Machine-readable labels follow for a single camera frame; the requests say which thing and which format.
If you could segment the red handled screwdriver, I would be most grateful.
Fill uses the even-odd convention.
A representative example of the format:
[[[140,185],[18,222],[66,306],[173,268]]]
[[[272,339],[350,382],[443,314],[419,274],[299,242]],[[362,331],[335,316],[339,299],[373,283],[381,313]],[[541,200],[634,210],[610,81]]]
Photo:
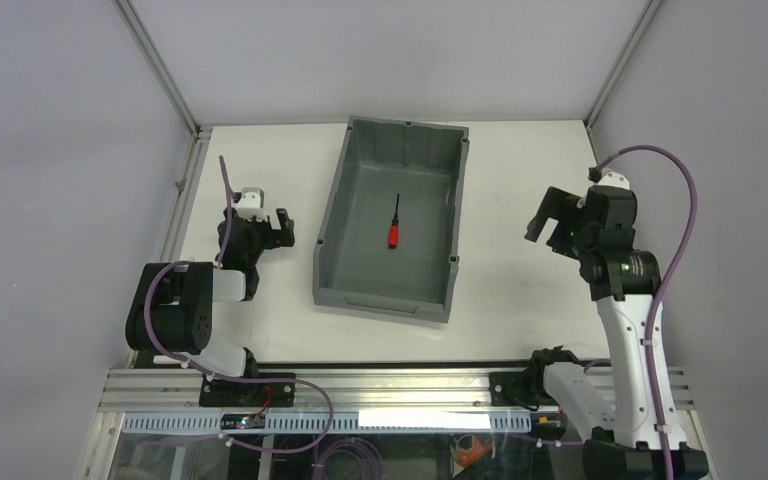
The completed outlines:
[[[400,207],[400,195],[396,195],[396,201],[394,206],[393,217],[391,219],[390,228],[387,237],[387,246],[389,249],[396,249],[400,241],[399,230],[399,207]]]

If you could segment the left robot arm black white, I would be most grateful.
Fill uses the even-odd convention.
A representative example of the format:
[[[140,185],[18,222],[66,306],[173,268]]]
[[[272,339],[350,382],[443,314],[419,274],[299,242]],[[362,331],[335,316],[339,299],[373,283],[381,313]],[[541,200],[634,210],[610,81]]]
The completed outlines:
[[[295,244],[294,220],[284,208],[271,217],[242,217],[235,209],[217,226],[220,251],[213,261],[180,260],[143,267],[125,325],[135,352],[164,356],[209,379],[259,377],[247,347],[213,332],[213,306],[254,299],[257,264],[264,252]]]

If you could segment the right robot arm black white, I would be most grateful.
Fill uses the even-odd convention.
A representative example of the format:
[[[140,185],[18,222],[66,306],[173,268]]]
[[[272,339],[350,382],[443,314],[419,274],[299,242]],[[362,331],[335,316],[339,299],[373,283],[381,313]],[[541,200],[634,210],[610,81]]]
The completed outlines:
[[[660,342],[664,281],[655,256],[634,247],[637,198],[628,188],[596,185],[582,197],[547,189],[525,237],[572,258],[588,284],[609,347],[614,402],[608,404],[569,361],[541,366],[539,384],[583,441],[588,479],[702,479],[704,451],[688,443],[669,385]]]

